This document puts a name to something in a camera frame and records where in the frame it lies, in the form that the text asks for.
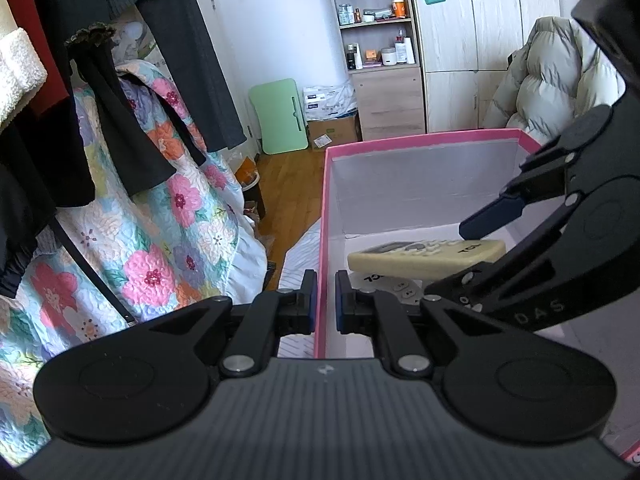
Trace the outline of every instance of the green folding table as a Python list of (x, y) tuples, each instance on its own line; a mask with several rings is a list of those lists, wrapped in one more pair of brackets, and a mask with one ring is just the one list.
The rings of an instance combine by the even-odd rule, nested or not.
[(258, 114), (265, 153), (294, 152), (308, 146), (298, 88), (293, 79), (254, 86), (249, 90), (249, 99)]

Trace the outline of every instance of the puffer jacket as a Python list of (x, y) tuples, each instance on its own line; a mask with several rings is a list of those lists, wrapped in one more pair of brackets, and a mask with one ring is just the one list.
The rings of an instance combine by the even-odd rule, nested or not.
[(574, 20), (539, 18), (489, 105), (483, 128), (519, 128), (540, 144), (576, 117), (613, 104), (624, 80)]

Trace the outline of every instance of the white fleece cuff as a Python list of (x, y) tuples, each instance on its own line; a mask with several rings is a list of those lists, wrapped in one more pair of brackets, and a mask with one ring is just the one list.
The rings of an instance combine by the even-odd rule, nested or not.
[(47, 71), (22, 28), (0, 39), (0, 128), (41, 88)]

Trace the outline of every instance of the floral fabric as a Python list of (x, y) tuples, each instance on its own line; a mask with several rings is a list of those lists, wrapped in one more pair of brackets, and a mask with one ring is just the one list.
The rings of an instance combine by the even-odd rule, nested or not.
[[(176, 173), (129, 198), (104, 142), (94, 94), (78, 89), (76, 108), (96, 199), (60, 210), (58, 220), (139, 321), (219, 293), (237, 303), (251, 301), (261, 288), (266, 256), (242, 216), (241, 187), (218, 154), (205, 153), (200, 168), (194, 163), (158, 95), (177, 111), (196, 145), (204, 146), (202, 136), (158, 69), (144, 61), (119, 69), (147, 85), (121, 80), (142, 129)], [(244, 288), (230, 278), (238, 259), (255, 263), (242, 277), (250, 284)], [(42, 364), (125, 327), (64, 249), (32, 261), (15, 300), (0, 297), (0, 453), (9, 462), (23, 462), (49, 439), (31, 389)]]

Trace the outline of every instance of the wooden floor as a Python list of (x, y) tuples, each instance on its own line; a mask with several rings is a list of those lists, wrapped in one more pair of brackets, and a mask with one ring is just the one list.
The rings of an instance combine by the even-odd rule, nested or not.
[(269, 260), (277, 269), (268, 289), (277, 288), (284, 256), (320, 218), (324, 152), (299, 150), (279, 155), (261, 155), (258, 161), (260, 191), (266, 216), (260, 222), (262, 235), (275, 241)]

